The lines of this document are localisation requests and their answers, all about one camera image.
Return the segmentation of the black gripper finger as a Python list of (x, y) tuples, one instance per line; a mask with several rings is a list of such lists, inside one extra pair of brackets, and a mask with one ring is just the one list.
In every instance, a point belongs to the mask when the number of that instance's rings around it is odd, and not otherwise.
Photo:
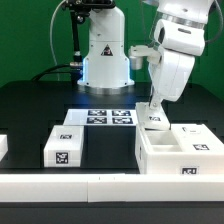
[(149, 106), (151, 109), (158, 109), (160, 107), (160, 98), (155, 91), (150, 95)]

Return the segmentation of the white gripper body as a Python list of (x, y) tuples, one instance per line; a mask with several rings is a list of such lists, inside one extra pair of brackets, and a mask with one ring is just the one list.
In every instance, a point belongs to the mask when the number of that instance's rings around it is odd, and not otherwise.
[(152, 99), (156, 101), (177, 101), (182, 94), (195, 58), (171, 50), (160, 49), (158, 64), (149, 64), (152, 81)]

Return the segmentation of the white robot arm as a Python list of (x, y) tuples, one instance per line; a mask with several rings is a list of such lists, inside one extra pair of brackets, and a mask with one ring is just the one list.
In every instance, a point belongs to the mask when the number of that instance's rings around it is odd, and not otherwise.
[(84, 67), (79, 85), (95, 90), (121, 89), (132, 85), (131, 69), (149, 62), (152, 81), (150, 107), (162, 101), (175, 101), (182, 94), (195, 58), (203, 53), (204, 27), (209, 14), (220, 9), (222, 0), (141, 0), (157, 8), (150, 32), (151, 42), (132, 46), (124, 53), (123, 12), (115, 0), (64, 0), (75, 26), (90, 20), (89, 52), (81, 56), (74, 45), (75, 62)]

